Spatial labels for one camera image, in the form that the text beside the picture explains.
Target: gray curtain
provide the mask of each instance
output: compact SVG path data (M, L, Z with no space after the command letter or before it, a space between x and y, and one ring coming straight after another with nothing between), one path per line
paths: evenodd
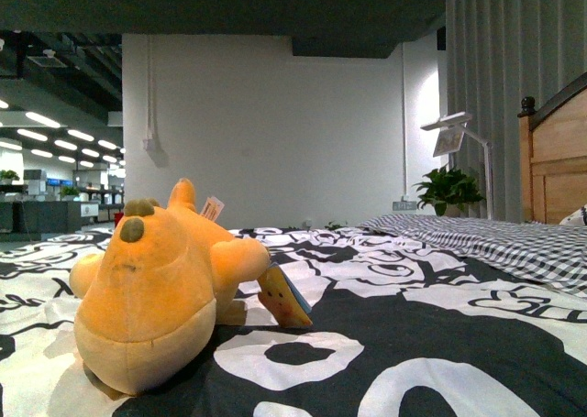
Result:
M447 0L447 66L449 114L493 142L494 217L519 222L520 101L540 107L587 71L587 0ZM484 191L481 146L465 137L454 160Z

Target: checkered pillow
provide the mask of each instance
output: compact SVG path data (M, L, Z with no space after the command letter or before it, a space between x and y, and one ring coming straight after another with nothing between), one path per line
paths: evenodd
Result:
M585 226L587 225L587 204L577 211L565 217L560 222L563 226Z
M360 227L407 236L587 298L587 229L412 214L384 215Z

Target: desk lamp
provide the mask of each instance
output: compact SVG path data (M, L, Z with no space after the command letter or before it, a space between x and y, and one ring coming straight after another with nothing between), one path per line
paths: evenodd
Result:
M425 124L421 128L425 131L442 128L438 133L437 146L434 157L454 153L460 150L463 135L468 135L483 146L485 160L485 191L487 200L487 218L493 220L493 175L492 175L492 143L477 135L466 127L473 116L467 112L458 112L454 115L441 117L438 121Z

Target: pillow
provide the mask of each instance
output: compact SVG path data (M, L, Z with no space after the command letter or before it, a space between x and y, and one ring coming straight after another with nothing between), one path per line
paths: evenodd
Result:
M587 225L587 204L585 204L582 208L579 208L577 211L575 211L568 217L563 218L560 221L560 224L563 226Z

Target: white lamp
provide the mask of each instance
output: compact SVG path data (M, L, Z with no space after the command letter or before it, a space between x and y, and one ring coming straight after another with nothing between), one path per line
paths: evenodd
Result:
M425 131L436 130L437 128L446 128L445 131L449 130L451 137L454 137L455 135L458 136L460 134L460 137L451 139L454 144L458 144L457 146L451 146L450 141L445 147L443 147L443 149L438 149L440 142L444 139L445 136L443 135L443 131L440 131L438 134L437 149L435 149L434 156L441 156L443 154L459 151L463 133L472 137L483 146L483 156L485 159L485 191L487 193L487 218L489 220L493 220L492 143L465 127L467 123L472 120L472 118L473 116L470 113L458 112L454 115L441 117L438 119L438 121L431 124L425 124L424 126L421 126L421 128Z

